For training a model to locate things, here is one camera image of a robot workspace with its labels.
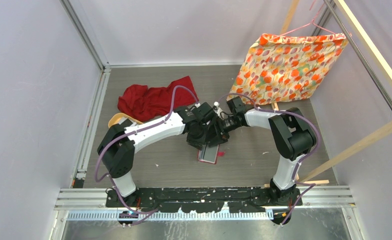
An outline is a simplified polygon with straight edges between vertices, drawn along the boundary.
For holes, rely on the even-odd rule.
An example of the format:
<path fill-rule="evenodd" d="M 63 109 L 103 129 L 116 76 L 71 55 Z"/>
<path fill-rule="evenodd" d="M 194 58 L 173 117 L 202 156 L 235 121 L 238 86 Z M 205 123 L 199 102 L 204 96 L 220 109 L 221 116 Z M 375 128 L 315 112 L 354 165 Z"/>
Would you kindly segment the red card holder wallet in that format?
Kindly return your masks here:
<path fill-rule="evenodd" d="M 215 165 L 218 162 L 218 158 L 225 156 L 225 151 L 220 150 L 220 146 L 209 147 L 203 146 L 197 154 L 197 160 L 202 163 L 208 163 Z"/>

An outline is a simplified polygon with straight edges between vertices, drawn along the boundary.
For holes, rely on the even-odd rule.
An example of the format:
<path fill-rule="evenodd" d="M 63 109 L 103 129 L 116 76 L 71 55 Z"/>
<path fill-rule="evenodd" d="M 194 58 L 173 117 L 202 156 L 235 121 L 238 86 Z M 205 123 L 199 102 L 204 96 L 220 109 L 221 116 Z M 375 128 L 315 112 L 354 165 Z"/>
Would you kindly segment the yellow oval tray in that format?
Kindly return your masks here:
<path fill-rule="evenodd" d="M 139 121 L 139 120 L 137 120 L 137 119 L 134 119 L 133 117 L 131 117 L 131 116 L 125 114 L 125 113 L 119 112 L 119 113 L 116 113 L 116 114 L 108 121 L 107 126 L 108 126 L 108 128 L 110 128 L 110 127 L 112 127 L 112 126 L 115 125 L 115 124 L 121 124 L 121 123 L 123 123 L 125 120 L 130 120 L 130 121 L 131 121 L 131 126 L 143 124 L 141 121 Z"/>

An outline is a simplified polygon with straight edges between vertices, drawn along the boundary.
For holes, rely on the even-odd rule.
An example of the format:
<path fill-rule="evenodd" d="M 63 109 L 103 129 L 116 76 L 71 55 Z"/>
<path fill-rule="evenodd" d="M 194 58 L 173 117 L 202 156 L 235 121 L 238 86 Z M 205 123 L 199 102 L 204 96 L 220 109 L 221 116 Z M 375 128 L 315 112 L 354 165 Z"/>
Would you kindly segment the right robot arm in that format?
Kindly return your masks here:
<path fill-rule="evenodd" d="M 278 167 L 267 189 L 275 205 L 283 205 L 296 191 L 296 174 L 302 161 L 318 147 L 321 136 L 316 127 L 298 108 L 269 110 L 250 108 L 239 97 L 227 102 L 231 111 L 226 118 L 218 106 L 213 109 L 216 118 L 209 122 L 213 133 L 209 145 L 216 146 L 229 139 L 229 133 L 240 127 L 259 127 L 270 130 L 279 153 Z"/>

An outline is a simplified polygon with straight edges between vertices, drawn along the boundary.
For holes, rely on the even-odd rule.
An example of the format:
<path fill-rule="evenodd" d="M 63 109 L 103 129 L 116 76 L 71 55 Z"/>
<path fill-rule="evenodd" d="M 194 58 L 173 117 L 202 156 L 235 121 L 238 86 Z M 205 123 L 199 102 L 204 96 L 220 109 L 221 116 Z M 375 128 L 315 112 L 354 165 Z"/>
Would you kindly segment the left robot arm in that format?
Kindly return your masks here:
<path fill-rule="evenodd" d="M 167 115 L 143 124 L 132 125 L 128 119 L 120 120 L 108 129 L 97 149 L 97 166 L 103 164 L 107 173 L 96 176 L 95 180 L 100 182 L 108 177 L 118 192 L 119 202 L 132 207 L 138 199 L 131 174 L 136 153 L 182 134 L 186 135 L 187 143 L 199 151 L 215 147 L 222 135 L 218 127 L 220 122 L 221 111 L 206 102 L 193 107 L 179 106 Z"/>

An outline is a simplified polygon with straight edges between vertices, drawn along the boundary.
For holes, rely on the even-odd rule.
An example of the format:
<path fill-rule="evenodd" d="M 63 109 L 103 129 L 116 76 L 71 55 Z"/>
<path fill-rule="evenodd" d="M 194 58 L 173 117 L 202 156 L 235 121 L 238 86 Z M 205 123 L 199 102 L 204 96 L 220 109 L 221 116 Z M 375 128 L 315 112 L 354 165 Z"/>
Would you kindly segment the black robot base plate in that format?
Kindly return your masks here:
<path fill-rule="evenodd" d="M 218 213 L 228 208 L 230 213 L 260 213 L 266 207 L 288 209 L 296 202 L 300 190 L 287 190 L 280 197 L 264 187 L 141 187 L 131 195 L 119 199 L 112 188 L 107 193 L 106 207 L 121 208 L 128 205 L 143 212 L 161 213 Z"/>

